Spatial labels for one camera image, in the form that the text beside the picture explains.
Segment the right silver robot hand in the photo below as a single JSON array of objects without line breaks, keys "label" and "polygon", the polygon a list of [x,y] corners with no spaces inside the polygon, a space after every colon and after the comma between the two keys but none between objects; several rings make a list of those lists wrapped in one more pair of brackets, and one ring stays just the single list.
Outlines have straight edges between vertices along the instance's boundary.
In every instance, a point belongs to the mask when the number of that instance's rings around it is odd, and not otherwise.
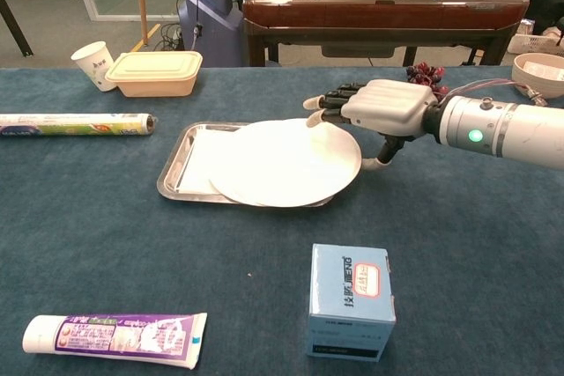
[{"label": "right silver robot hand", "polygon": [[389,79],[343,84],[303,101],[312,112],[306,121],[310,128],[322,122],[347,123],[384,137],[377,156],[361,162],[370,171],[383,169],[405,143],[424,136],[425,112],[438,106],[430,87]]}]

